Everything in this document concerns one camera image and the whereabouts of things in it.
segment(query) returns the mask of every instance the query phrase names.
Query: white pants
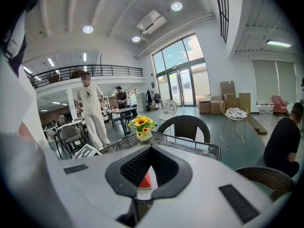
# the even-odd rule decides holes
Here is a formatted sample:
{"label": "white pants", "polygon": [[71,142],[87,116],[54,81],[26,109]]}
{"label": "white pants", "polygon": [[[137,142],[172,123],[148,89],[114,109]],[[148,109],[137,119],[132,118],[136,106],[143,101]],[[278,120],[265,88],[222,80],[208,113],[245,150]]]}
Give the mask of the white pants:
{"label": "white pants", "polygon": [[97,149],[102,147],[106,139],[106,129],[101,112],[94,115],[84,114],[84,119],[94,147]]}

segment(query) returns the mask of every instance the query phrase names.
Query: man in white outfit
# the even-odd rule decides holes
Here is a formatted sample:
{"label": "man in white outfit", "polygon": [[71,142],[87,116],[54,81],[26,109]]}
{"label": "man in white outfit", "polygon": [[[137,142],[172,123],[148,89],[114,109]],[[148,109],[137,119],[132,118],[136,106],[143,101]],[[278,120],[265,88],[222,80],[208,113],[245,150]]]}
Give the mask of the man in white outfit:
{"label": "man in white outfit", "polygon": [[[98,95],[101,95],[101,103],[104,102],[104,94],[100,88],[91,84],[91,77],[89,72],[84,72],[81,77],[83,86],[77,90],[76,105],[79,111],[84,113],[86,127],[91,136],[93,145],[98,150],[103,149],[103,145],[110,144],[106,137],[106,129],[103,116],[101,114],[101,106]],[[79,99],[82,100],[83,109],[79,106]]]}

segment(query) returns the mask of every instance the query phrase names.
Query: flower vase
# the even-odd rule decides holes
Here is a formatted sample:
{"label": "flower vase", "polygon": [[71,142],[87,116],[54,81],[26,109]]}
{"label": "flower vase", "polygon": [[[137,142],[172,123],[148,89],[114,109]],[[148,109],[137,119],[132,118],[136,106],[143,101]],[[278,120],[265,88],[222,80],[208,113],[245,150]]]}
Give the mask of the flower vase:
{"label": "flower vase", "polygon": [[150,128],[147,133],[139,132],[136,130],[136,136],[139,139],[139,141],[144,142],[144,141],[148,141],[149,139],[152,138],[152,132],[151,132]]}

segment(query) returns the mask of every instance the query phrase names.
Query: balcony railing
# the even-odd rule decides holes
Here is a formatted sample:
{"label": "balcony railing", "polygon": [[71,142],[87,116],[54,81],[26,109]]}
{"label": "balcony railing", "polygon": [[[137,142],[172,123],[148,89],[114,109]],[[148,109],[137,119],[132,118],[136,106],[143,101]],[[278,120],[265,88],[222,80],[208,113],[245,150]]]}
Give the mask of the balcony railing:
{"label": "balcony railing", "polygon": [[36,75],[26,73],[33,87],[38,88],[63,80],[79,78],[84,72],[89,72],[91,76],[143,76],[142,68],[115,65],[77,65],[57,68]]}

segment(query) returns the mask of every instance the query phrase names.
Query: column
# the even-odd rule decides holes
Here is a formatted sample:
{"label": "column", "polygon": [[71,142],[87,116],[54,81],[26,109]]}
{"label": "column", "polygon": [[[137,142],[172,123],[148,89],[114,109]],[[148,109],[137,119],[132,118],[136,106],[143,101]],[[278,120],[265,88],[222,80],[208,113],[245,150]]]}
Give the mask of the column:
{"label": "column", "polygon": [[67,89],[66,91],[67,91],[67,98],[68,98],[68,106],[70,107],[72,119],[76,119],[78,117],[77,117],[77,113],[76,113],[76,107],[74,104],[72,89]]}

